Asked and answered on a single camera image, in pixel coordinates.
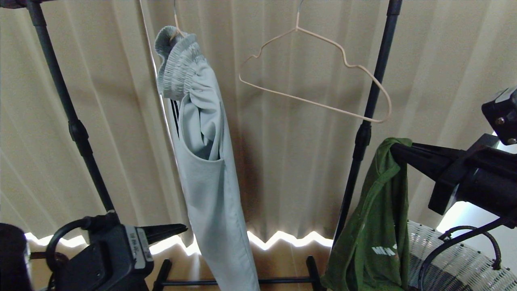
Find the empty clothes hanger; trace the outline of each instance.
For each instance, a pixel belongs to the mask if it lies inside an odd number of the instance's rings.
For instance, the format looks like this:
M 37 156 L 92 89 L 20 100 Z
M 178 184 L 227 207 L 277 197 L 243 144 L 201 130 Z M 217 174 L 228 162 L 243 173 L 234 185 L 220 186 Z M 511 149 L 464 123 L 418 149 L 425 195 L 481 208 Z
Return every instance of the empty clothes hanger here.
M 301 4 L 303 3 L 303 0 L 301 0 L 300 4 L 298 5 L 298 12 L 296 14 L 296 26 L 294 28 L 292 28 L 291 30 L 289 30 L 288 32 L 286 33 L 283 33 L 277 37 L 274 37 L 272 38 L 271 40 L 267 41 L 265 44 L 263 44 L 260 48 L 260 51 L 258 52 L 258 55 L 251 55 L 249 56 L 240 66 L 240 72 L 239 72 L 239 80 L 245 84 L 248 84 L 250 86 L 253 86 L 255 88 L 258 88 L 258 89 L 261 89 L 261 90 L 264 90 L 264 91 L 268 91 L 268 92 L 271 92 L 271 93 L 275 93 L 275 94 L 279 94 L 279 95 L 282 95 L 282 96 L 286 96 L 286 97 L 290 97 L 290 98 L 294 98 L 294 99 L 297 99 L 297 100 L 300 100 L 300 101 L 304 101 L 304 102 L 307 102 L 307 103 L 310 103 L 310 104 L 313 104 L 313 105 L 317 105 L 317 106 L 320 106 L 320 107 L 323 107 L 323 108 L 327 108 L 327 109 L 330 109 L 330 110 L 334 110 L 334 111 L 337 111 L 339 113 L 344 113 L 344 114 L 348 114 L 348 115 L 351 115 L 353 117 L 357 117 L 357 118 L 360 118 L 360 119 L 363 119 L 363 120 L 366 120 L 366 121 L 369 121 L 369 122 L 374 122 L 374 123 L 382 123 L 382 122 L 385 122 L 386 120 L 388 120 L 391 116 L 391 99 L 389 97 L 389 94 L 388 92 L 386 92 L 386 90 L 384 89 L 384 87 L 381 85 L 381 83 L 373 76 L 372 73 L 370 73 L 365 67 L 363 67 L 362 65 L 350 65 L 347 61 L 346 61 L 346 54 L 345 54 L 345 50 L 343 49 L 343 47 L 338 44 L 337 42 L 331 40 L 331 39 L 328 39 L 326 37 L 323 37 L 321 35 L 318 35 L 314 32 L 310 32 L 308 30 L 305 30 L 303 28 L 301 28 L 299 26 L 299 21 L 300 21 L 300 7 L 301 7 Z M 331 107 L 331 106 L 328 106 L 328 105 L 324 105 L 324 104 L 320 104 L 320 103 L 317 103 L 317 102 L 314 102 L 314 101 L 310 101 L 310 100 L 306 100 L 306 99 L 303 99 L 303 98 L 300 98 L 300 97 L 296 97 L 296 96 L 293 96 L 293 95 L 289 95 L 289 94 L 286 94 L 286 93 L 282 93 L 282 92 L 278 92 L 278 91 L 274 91 L 274 90 L 270 90 L 270 89 L 267 89 L 267 88 L 264 88 L 264 87 L 260 87 L 258 85 L 255 85 L 255 84 L 252 84 L 250 82 L 247 82 L 245 80 L 242 79 L 242 76 L 241 76 L 241 72 L 242 72 L 242 68 L 244 67 L 244 64 L 246 62 L 248 62 L 252 57 L 254 57 L 255 59 L 258 59 L 261 54 L 262 54 L 262 50 L 264 49 L 264 47 L 268 44 L 270 44 L 271 42 L 279 39 L 279 38 L 282 38 L 292 32 L 303 32 L 305 34 L 308 34 L 308 35 L 311 35 L 311 36 L 314 36 L 318 39 L 321 39 L 325 42 L 328 42 L 332 45 L 334 45 L 335 47 L 337 47 L 338 49 L 340 49 L 341 51 L 341 54 L 343 55 L 343 63 L 345 64 L 345 66 L 347 68 L 359 68 L 361 70 L 363 70 L 372 80 L 373 82 L 379 87 L 379 89 L 382 91 L 382 93 L 384 94 L 384 96 L 386 97 L 386 101 L 388 103 L 388 113 L 386 114 L 386 117 L 382 120 L 378 120 L 378 119 L 372 119 L 372 118 L 368 118 L 368 117 L 364 117 L 362 115 L 358 115 L 358 114 L 355 114 L 355 113 L 352 113 L 352 112 L 348 112 L 346 110 L 341 110 L 341 109 L 338 109 L 338 108 L 334 108 L 334 107 Z
M 174 31 L 174 34 L 171 36 L 171 39 L 169 40 L 169 42 L 171 42 L 176 37 L 176 35 L 178 35 L 178 33 L 182 37 L 185 37 L 183 32 L 179 29 L 179 25 L 178 25 L 178 15 L 176 14 L 176 0 L 174 0 L 172 7 L 174 10 L 174 24 L 176 25 L 176 31 Z

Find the beige curtain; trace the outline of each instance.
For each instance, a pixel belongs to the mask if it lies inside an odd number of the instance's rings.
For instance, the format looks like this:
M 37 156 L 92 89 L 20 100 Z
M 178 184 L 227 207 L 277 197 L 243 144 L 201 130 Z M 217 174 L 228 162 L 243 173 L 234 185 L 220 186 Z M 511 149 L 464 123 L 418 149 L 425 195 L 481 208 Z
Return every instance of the beige curtain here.
M 240 63 L 293 27 L 296 1 L 177 1 L 182 30 L 197 34 L 228 114 L 249 229 L 331 238 L 360 120 L 255 90 Z M 305 1 L 300 26 L 334 39 L 373 72 L 387 1 Z M 181 187 L 156 93 L 154 38 L 172 25 L 172 1 L 42 4 L 71 98 L 123 223 L 185 223 Z M 392 119 L 373 125 L 353 199 L 375 148 L 389 136 L 466 149 L 491 132 L 480 106 L 517 80 L 515 1 L 405 1 L 383 84 Z M 37 237 L 103 212 L 68 136 L 26 11 L 0 10 L 2 221 Z M 336 48 L 302 34 L 272 43 L 243 78 L 363 113 L 371 81 L 345 69 Z M 375 117 L 386 113 L 379 99 Z M 434 183 L 411 169 L 410 219 L 436 226 Z

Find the wooden floor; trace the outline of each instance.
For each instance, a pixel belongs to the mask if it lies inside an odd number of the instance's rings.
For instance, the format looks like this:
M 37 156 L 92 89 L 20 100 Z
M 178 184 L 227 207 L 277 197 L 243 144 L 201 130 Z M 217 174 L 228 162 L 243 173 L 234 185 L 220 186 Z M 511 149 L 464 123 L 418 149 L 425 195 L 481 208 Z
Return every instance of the wooden floor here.
M 285 241 L 278 241 L 270 249 L 263 251 L 254 244 L 251 244 L 255 265 L 260 279 L 278 278 L 278 277 L 297 277 L 308 276 L 306 259 L 312 255 L 316 260 L 316 265 L 320 274 L 325 272 L 325 266 L 329 255 L 330 248 L 321 246 L 317 242 L 302 247 L 291 246 Z M 42 251 L 43 247 L 31 245 L 32 251 Z M 58 251 L 65 253 L 69 257 L 73 257 L 81 248 L 68 249 L 63 246 L 58 247 Z M 163 251 L 154 256 L 155 267 L 153 272 L 146 278 L 147 285 L 151 290 L 153 283 L 158 275 L 158 271 L 164 259 L 172 261 L 172 269 L 169 279 L 174 280 L 198 280 L 213 279 L 210 269 L 197 254 L 187 256 L 183 249 L 175 245 L 170 249 Z M 50 272 L 44 260 L 33 260 L 33 285 L 34 290 L 40 290 L 47 285 Z M 217 286 L 181 286 L 166 287 L 164 290 L 219 290 Z M 285 290 L 285 291 L 305 291 L 312 290 L 311 284 L 275 284 L 261 285 L 261 290 Z

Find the green shirt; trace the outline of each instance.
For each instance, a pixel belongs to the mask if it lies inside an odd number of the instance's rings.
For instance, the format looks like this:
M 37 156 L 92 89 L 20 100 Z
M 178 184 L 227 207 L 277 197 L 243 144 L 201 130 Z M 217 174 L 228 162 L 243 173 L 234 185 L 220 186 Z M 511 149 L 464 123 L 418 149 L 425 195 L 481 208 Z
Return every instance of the green shirt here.
M 377 148 L 364 180 L 361 198 L 330 253 L 325 287 L 341 290 L 407 289 L 407 165 L 390 153 L 405 138 L 387 138 Z

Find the white label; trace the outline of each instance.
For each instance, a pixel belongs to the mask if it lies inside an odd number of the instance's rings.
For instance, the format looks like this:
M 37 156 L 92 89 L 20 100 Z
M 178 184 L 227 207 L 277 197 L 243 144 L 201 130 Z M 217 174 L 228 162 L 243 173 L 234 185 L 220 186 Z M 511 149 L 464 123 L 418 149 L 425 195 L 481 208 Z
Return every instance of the white label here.
M 151 255 L 151 251 L 149 250 L 149 243 L 147 242 L 145 231 L 139 227 L 137 227 L 136 230 L 138 231 L 138 237 L 140 238 L 140 243 L 142 244 L 142 249 L 144 250 L 145 259 L 147 261 L 153 261 L 153 256 Z
M 138 234 L 134 226 L 124 225 L 126 227 L 126 234 L 128 236 L 129 246 L 131 253 L 133 254 L 134 268 L 143 269 L 145 268 L 145 259 L 142 251 L 142 246 L 138 240 Z

